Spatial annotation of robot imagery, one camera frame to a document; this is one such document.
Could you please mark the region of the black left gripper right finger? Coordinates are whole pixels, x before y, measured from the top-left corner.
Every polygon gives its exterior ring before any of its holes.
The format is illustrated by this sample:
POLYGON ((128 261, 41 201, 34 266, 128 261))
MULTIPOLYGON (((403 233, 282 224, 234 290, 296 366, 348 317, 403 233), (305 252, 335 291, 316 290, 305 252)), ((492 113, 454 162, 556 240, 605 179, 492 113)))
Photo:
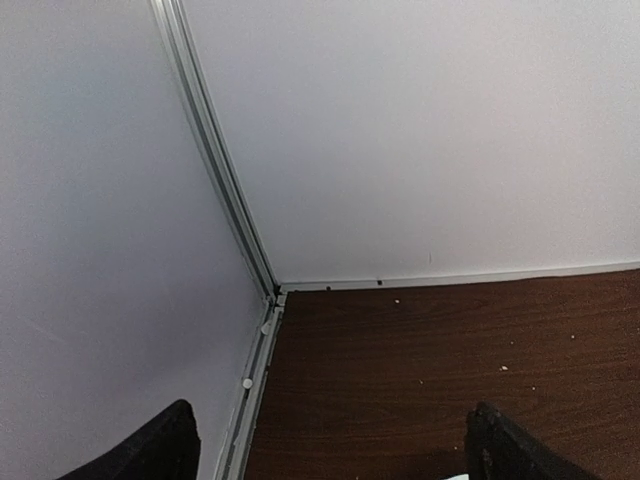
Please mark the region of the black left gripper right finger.
POLYGON ((466 426, 471 479, 595 480, 593 473, 556 454, 490 403, 478 403, 466 426))

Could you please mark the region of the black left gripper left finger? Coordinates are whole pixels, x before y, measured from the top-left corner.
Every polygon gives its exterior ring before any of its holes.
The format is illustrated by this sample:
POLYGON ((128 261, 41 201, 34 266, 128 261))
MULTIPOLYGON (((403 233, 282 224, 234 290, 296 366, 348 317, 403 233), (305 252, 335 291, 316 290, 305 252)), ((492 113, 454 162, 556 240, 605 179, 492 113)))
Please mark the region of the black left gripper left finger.
POLYGON ((63 477, 67 480, 195 480, 200 454, 201 440, 193 407, 179 399, 114 448, 63 477))

